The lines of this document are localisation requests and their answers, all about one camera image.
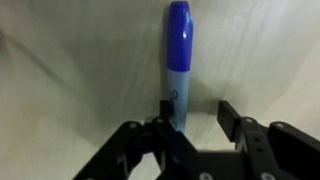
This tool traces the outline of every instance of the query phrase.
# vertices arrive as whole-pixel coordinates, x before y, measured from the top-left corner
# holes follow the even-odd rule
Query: blue cap
[[[188,2],[172,2],[167,34],[167,67],[173,71],[190,70],[193,23]]]

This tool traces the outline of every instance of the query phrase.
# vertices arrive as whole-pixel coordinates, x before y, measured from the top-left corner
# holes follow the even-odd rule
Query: marker
[[[186,126],[192,35],[193,23],[188,2],[172,2],[167,32],[168,81],[174,108],[170,121],[181,132]]]

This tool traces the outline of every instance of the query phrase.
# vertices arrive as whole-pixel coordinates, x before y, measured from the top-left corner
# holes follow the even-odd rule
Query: screw
[[[279,128],[284,128],[284,125],[281,123],[277,123],[276,126],[278,126]]]
[[[249,118],[246,118],[246,121],[247,121],[248,123],[252,123],[252,122],[253,122],[252,119],[249,119]]]
[[[199,180],[213,180],[213,177],[207,172],[202,172],[199,176]]]
[[[162,119],[157,119],[157,123],[163,123]]]
[[[131,123],[129,126],[130,126],[130,128],[133,129],[133,128],[136,128],[138,125],[137,125],[137,123]]]
[[[264,172],[261,174],[261,179],[262,180],[276,180],[276,178],[272,174],[267,173],[267,172]]]

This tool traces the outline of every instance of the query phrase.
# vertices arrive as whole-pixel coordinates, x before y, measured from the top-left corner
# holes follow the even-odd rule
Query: blue marker
[[[188,2],[172,2],[168,20],[167,68],[170,100],[174,107],[171,123],[181,132],[186,126],[192,34]]]

